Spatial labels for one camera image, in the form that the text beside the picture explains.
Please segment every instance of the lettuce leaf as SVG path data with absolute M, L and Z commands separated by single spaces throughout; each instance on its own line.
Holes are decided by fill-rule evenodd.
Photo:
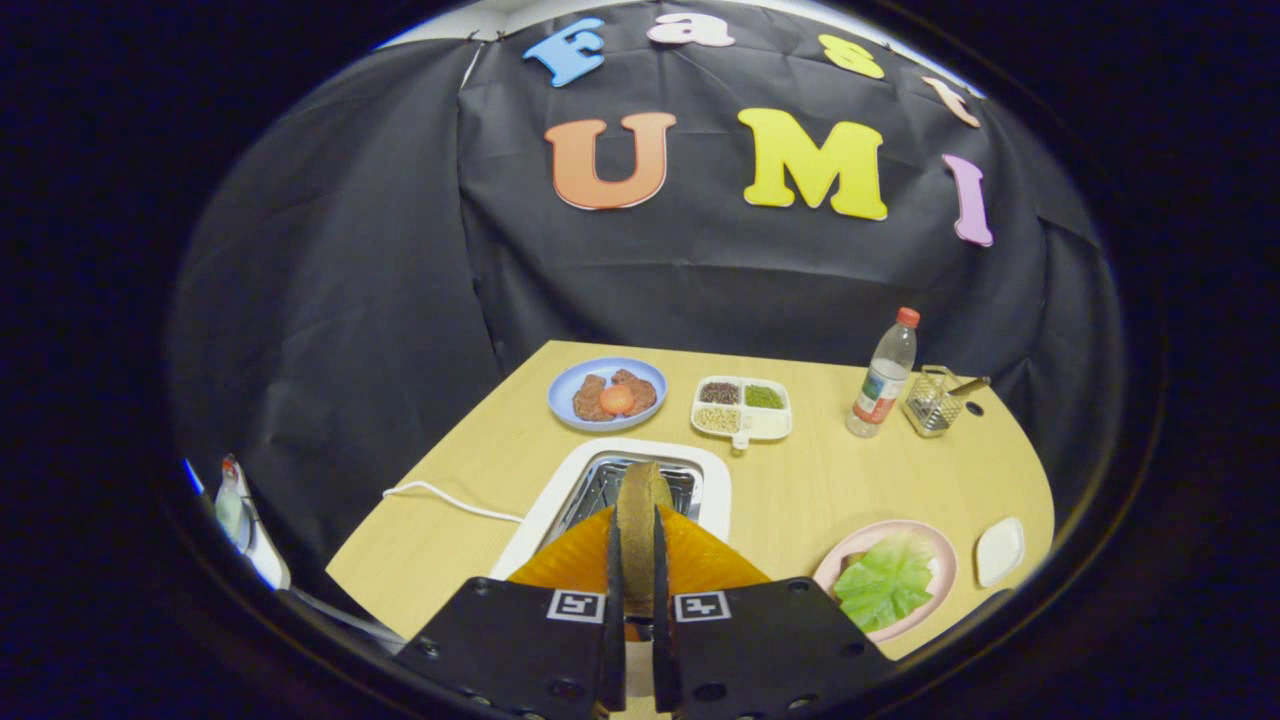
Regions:
M 931 560 L 929 542 L 910 532 L 881 539 L 836 580 L 840 609 L 864 633 L 897 623 L 933 597 Z

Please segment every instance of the tomato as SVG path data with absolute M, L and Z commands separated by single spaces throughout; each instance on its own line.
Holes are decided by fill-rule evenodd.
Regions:
M 636 404 L 636 396 L 627 386 L 612 386 L 600 393 L 600 407 L 611 415 L 621 415 Z

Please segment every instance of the blue plate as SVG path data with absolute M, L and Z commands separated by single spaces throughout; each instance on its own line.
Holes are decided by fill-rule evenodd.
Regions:
M 575 415 L 573 396 L 577 395 L 577 391 L 582 389 L 582 380 L 586 379 L 586 375 L 600 375 L 604 378 L 604 387 L 608 387 L 613 384 L 609 378 L 612 378 L 613 373 L 617 373 L 618 370 L 628 370 L 632 375 L 640 378 L 641 380 L 653 383 L 653 389 L 658 395 L 658 400 L 653 404 L 653 407 L 634 418 L 620 416 L 614 420 L 607 420 L 603 423 L 593 423 Z M 573 365 L 568 370 L 561 373 L 559 377 L 552 382 L 552 387 L 547 391 L 547 405 L 550 406 L 552 413 L 554 413 L 556 416 L 559 418 L 566 425 L 586 430 L 589 433 L 613 433 L 639 425 L 652 418 L 653 414 L 662 407 L 662 402 L 664 400 L 667 400 L 667 377 L 659 373 L 658 368 L 654 368 L 648 363 L 632 360 L 631 357 L 600 357 L 596 360 L 588 360 L 586 363 L 579 363 L 577 365 Z

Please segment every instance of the yellow letter m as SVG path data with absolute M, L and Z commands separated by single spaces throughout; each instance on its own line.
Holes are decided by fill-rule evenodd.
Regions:
M 835 211 L 869 220 L 888 217 L 876 167 L 876 151 L 884 138 L 873 128 L 836 123 L 819 149 L 783 110 L 748 108 L 737 119 L 755 133 L 755 183 L 742 192 L 751 205 L 790 208 L 795 202 L 796 195 L 783 176 L 786 168 L 810 208 L 822 205 L 838 176 L 840 190 L 831 197 Z

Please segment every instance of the black cloth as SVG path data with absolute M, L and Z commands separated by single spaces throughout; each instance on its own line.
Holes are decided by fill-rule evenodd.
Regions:
M 280 118 L 209 205 L 179 281 L 174 415 L 206 484 L 234 452 L 294 582 L 500 375 L 471 287 L 453 94 L 475 45 L 356 63 Z
M 736 44 L 646 38 L 682 10 L 727 20 Z M 605 22 L 604 64 L 553 88 L 522 54 L 582 17 Z M 886 78 L 835 65 L 824 33 L 859 42 Z M 934 73 L 828 26 L 716 3 L 371 54 L 275 123 L 209 206 L 174 310 L 183 447 L 206 482 L 221 454 L 241 457 L 296 582 L 333 602 L 323 569 L 379 492 L 545 341 L 864 365 L 908 305 L 923 316 L 918 364 L 995 378 L 1061 523 L 1123 402 L 1103 238 L 998 101 L 966 97 L 974 129 L 922 76 Z M 817 209 L 749 205 L 748 108 L 790 113 L 817 143 L 838 122 L 876 128 L 888 218 L 840 215 L 829 193 Z M 563 202 L 543 133 L 604 120 L 598 174 L 623 179 L 634 138 L 620 120 L 646 111 L 677 118 L 660 192 L 622 210 Z M 983 170 L 993 246 L 956 237 L 943 152 Z
M 724 19 L 736 44 L 652 44 L 654 18 L 680 10 Z M 584 17 L 604 20 L 594 31 L 604 64 L 553 88 L 550 73 L 521 56 Z M 824 33 L 870 51 L 886 78 L 835 65 L 818 42 Z M 503 370 L 550 338 L 865 365 L 908 305 L 923 316 L 918 364 L 993 377 L 1039 454 L 1061 523 L 1121 414 L 1125 350 L 1102 238 L 1032 132 L 996 100 L 954 87 L 982 122 L 970 128 L 922 77 L 936 73 L 870 41 L 736 4 L 598 8 L 486 45 L 460 94 L 460 173 Z M 840 215 L 829 193 L 817 209 L 799 193 L 790 208 L 746 204 L 755 169 L 753 132 L 737 119 L 746 108 L 790 113 L 819 145 L 838 122 L 876 128 L 888 218 Z M 598 174 L 622 179 L 635 151 L 620 120 L 645 111 L 677 118 L 663 188 L 620 210 L 563 202 L 543 133 L 604 120 Z M 956 237 L 945 152 L 983 170 L 993 246 Z

